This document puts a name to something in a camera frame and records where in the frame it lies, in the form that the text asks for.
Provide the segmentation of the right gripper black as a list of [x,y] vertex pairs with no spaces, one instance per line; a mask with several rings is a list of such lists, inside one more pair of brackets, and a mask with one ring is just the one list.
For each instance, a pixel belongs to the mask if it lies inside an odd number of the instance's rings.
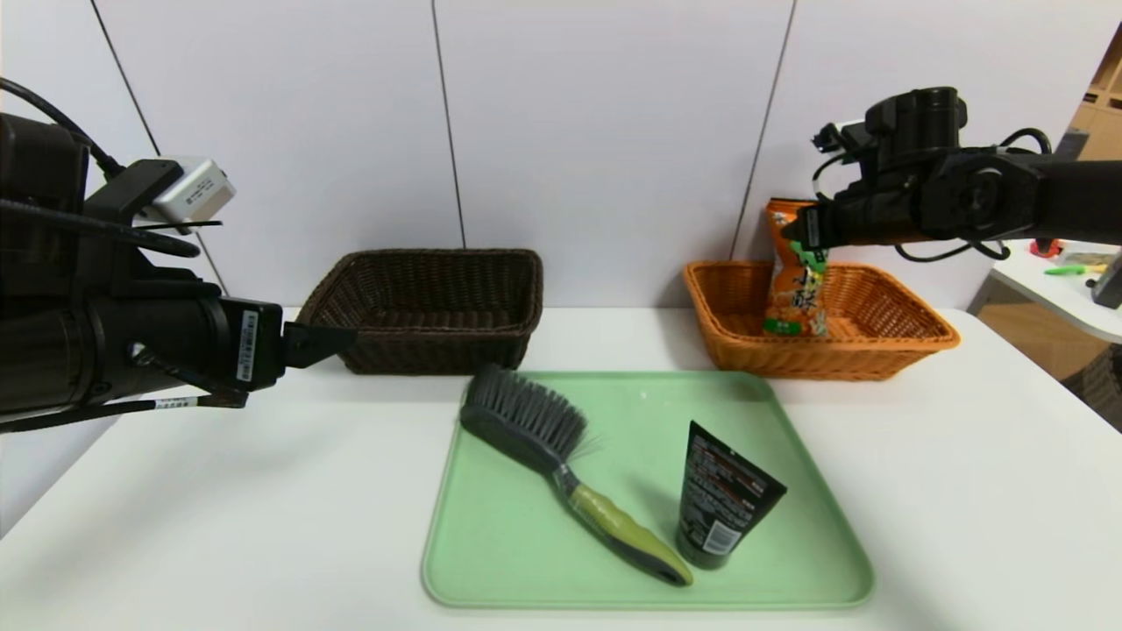
[[880,202],[830,202],[785,213],[784,239],[817,249],[846,246],[895,246],[919,240],[905,205]]

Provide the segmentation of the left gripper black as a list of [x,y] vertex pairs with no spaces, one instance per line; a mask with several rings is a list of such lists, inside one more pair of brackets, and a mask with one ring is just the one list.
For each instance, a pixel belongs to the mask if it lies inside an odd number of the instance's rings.
[[285,369],[348,351],[353,329],[284,321],[276,304],[208,282],[125,282],[100,300],[100,400],[183,385],[268,388]]

